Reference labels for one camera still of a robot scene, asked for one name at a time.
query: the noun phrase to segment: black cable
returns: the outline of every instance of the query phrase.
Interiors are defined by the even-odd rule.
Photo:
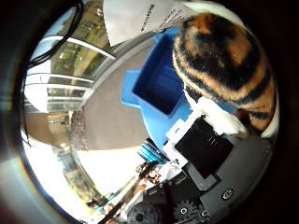
[[[76,11],[75,11],[75,15],[73,17],[73,20],[71,21],[68,31],[66,33],[66,35],[63,37],[63,39],[61,39],[55,46],[53,46],[50,50],[48,50],[47,52],[36,56],[34,59],[32,59],[29,64],[28,64],[28,69],[32,68],[34,66],[37,66],[41,63],[44,63],[46,60],[48,60],[49,58],[51,58],[57,51],[58,49],[67,41],[67,39],[75,32],[75,30],[78,27],[78,24],[81,21],[82,15],[83,15],[83,11],[84,11],[84,4],[82,3],[81,0],[79,0],[76,4]]]

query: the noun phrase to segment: blue bin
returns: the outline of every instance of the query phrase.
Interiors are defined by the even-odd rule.
[[[128,70],[123,75],[121,85],[121,103],[140,108],[139,100],[132,94],[133,86],[138,79],[140,69]]]
[[[182,98],[182,81],[172,65],[173,35],[163,35],[142,67],[133,94],[171,117]]]

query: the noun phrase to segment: paper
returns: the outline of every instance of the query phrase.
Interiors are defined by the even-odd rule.
[[[110,46],[198,14],[173,0],[106,0],[103,8]]]

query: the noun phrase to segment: gear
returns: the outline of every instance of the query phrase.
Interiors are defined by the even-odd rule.
[[[178,221],[183,221],[192,217],[198,217],[200,213],[199,207],[189,200],[177,203],[174,208],[174,216]]]
[[[151,203],[141,202],[128,212],[128,224],[161,224],[161,213]]]

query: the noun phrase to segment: orange and black fur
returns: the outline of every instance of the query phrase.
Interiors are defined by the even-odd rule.
[[[262,132],[273,118],[276,85],[257,39],[220,16],[204,13],[182,23],[173,64],[186,91],[246,111],[249,127]]]

